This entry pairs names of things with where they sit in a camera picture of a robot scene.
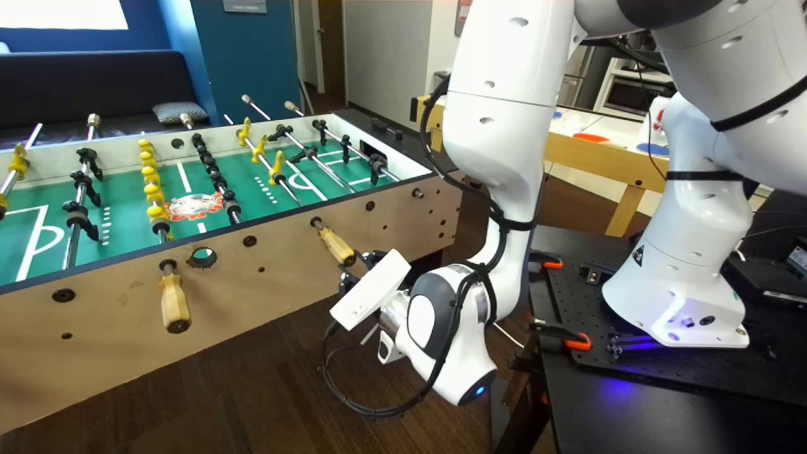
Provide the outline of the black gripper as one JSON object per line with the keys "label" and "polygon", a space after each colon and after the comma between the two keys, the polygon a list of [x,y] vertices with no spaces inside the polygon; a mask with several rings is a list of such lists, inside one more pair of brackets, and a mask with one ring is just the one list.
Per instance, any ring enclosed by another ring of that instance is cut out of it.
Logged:
{"label": "black gripper", "polygon": [[371,272],[385,257],[384,250],[368,250],[356,257],[354,265],[339,276],[339,294],[346,295],[366,272]]}

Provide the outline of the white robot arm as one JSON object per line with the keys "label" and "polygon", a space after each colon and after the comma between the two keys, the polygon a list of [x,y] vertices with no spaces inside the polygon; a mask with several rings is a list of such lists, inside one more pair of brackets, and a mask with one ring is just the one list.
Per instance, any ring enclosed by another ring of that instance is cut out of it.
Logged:
{"label": "white robot arm", "polygon": [[747,306],[722,265],[751,227],[747,183],[807,190],[803,0],[471,0],[442,141],[486,190],[485,246],[423,276],[390,250],[334,321],[351,332],[385,319],[385,354],[408,359],[429,392],[451,403],[482,396],[495,376],[485,332],[519,300],[542,170],[588,173],[615,151],[552,134],[564,63],[584,38],[636,31],[653,35],[673,78],[650,103],[669,159],[659,207],[602,300],[665,349],[743,349]]}

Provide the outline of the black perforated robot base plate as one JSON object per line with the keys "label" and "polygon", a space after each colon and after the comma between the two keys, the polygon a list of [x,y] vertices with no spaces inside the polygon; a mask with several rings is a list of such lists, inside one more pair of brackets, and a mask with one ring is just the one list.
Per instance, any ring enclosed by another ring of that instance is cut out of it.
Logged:
{"label": "black perforated robot base plate", "polygon": [[610,311],[600,287],[627,255],[625,239],[540,227],[537,253],[555,255],[548,272],[555,319],[590,335],[574,367],[671,387],[726,392],[807,406],[807,329],[803,311],[747,304],[740,329],[722,332],[718,311],[685,309],[641,332]]}

